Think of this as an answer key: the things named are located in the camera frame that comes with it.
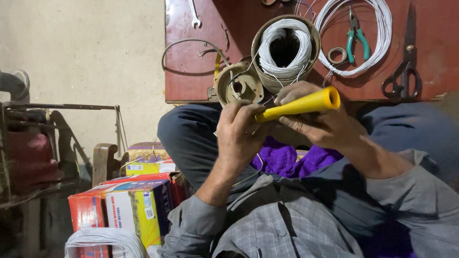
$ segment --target man's left hand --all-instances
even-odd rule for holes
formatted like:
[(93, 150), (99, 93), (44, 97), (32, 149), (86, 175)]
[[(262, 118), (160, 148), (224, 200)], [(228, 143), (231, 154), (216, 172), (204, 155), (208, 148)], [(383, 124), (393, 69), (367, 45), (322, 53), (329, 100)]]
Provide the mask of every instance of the man's left hand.
[(265, 106), (244, 100), (223, 108), (217, 125), (216, 163), (240, 173), (253, 160), (268, 134), (266, 125), (255, 121), (255, 115), (265, 109)]

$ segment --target yellow plastic cone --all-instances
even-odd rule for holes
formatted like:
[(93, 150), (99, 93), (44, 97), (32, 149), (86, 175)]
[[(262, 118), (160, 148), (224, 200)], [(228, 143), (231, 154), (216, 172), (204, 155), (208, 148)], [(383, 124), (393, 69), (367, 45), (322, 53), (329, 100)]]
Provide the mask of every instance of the yellow plastic cone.
[(297, 115), (308, 112), (318, 112), (326, 109), (340, 108), (340, 95), (335, 87), (330, 86), (323, 90), (311, 93), (280, 107), (268, 108), (255, 116), (259, 123), (271, 121), (284, 115)]

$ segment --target red object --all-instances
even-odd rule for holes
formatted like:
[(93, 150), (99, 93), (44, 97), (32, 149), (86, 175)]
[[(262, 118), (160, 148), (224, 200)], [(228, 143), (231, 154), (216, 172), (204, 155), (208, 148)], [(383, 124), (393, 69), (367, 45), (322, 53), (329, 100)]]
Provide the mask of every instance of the red object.
[(136, 182), (144, 180), (154, 180), (154, 179), (168, 179), (171, 182), (171, 192), (172, 200), (174, 202), (174, 207), (177, 207), (181, 202), (190, 197), (188, 181), (185, 179), (182, 173), (180, 172), (165, 172), (158, 174), (141, 174), (141, 175), (131, 175), (122, 178), (113, 179), (101, 183), (101, 185), (106, 184), (119, 184), (124, 182)]
[[(97, 186), (86, 192), (68, 197), (74, 232), (84, 227), (108, 226), (104, 199), (107, 190), (115, 185), (117, 184)], [(107, 246), (99, 246), (99, 248), (78, 247), (77, 252), (80, 258), (108, 258)]]
[(57, 170), (48, 137), (36, 133), (8, 132), (7, 155), (11, 191), (25, 195), (50, 187), (63, 173)]
[[(382, 82), (392, 74), (403, 58), (403, 41), (407, 23), (409, 1), (386, 0), (392, 12), (392, 41), (385, 57), (369, 71), (354, 78), (333, 77), (333, 84), (342, 97), (351, 100), (387, 98), (381, 91)], [(166, 45), (179, 39), (199, 38), (225, 49), (226, 42), (220, 24), (227, 28), (230, 48), (224, 54), (230, 63), (237, 63), (249, 55), (253, 38), (268, 20), (283, 14), (293, 14), (295, 2), (284, 4), (277, 1), (264, 6), (257, 0), (194, 0), (196, 12), (202, 22), (201, 29), (191, 27), (190, 7), (183, 0), (166, 1)], [(326, 0), (317, 0), (312, 9), (319, 13)], [(422, 79), (422, 100), (430, 100), (438, 94), (459, 90), (459, 34), (452, 33), (459, 24), (456, 1), (447, 0), (438, 4), (431, 0), (416, 1), (416, 48), (417, 70)], [(366, 3), (353, 3), (362, 29), (370, 45), (370, 53), (375, 50), (377, 25), (375, 12)], [(307, 7), (300, 5), (298, 14), (305, 14)], [(349, 7), (343, 5), (338, 10), (327, 29), (322, 34), (324, 53), (336, 46), (346, 47), (349, 31)], [(354, 44), (356, 65), (363, 63), (362, 44)], [(202, 59), (196, 51), (210, 46), (202, 42), (184, 42), (171, 47), (166, 55), (166, 102), (194, 102), (207, 100), (207, 88), (213, 85), (215, 53), (208, 53)], [(328, 69), (317, 61), (307, 81), (322, 85)]]

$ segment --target blue wire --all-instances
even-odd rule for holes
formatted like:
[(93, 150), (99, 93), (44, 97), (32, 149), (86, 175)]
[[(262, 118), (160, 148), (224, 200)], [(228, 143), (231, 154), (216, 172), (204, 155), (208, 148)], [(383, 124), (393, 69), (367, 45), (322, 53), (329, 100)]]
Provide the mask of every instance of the blue wire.
[(299, 0), (300, 3), (303, 3), (305, 4), (307, 7), (309, 7), (309, 20), (312, 22), (312, 19), (313, 19), (313, 10), (311, 9), (311, 7), (308, 5), (308, 3), (306, 3), (305, 1), (303, 0)]

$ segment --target man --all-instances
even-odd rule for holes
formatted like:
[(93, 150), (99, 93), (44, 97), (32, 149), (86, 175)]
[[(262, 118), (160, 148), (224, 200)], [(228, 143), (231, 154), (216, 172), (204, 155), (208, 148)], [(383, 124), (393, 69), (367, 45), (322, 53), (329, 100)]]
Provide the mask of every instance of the man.
[[(319, 89), (298, 82), (274, 103)], [(418, 257), (458, 256), (459, 196), (447, 184), (457, 183), (459, 138), (443, 114), (424, 103), (380, 107), (361, 119), (369, 136), (343, 109), (281, 117), (345, 157), (285, 179), (249, 165), (268, 133), (254, 120), (264, 110), (238, 102), (220, 114), (185, 105), (161, 119), (162, 144), (198, 189), (169, 214), (162, 257), (362, 257), (356, 238), (391, 219), (409, 228)]]

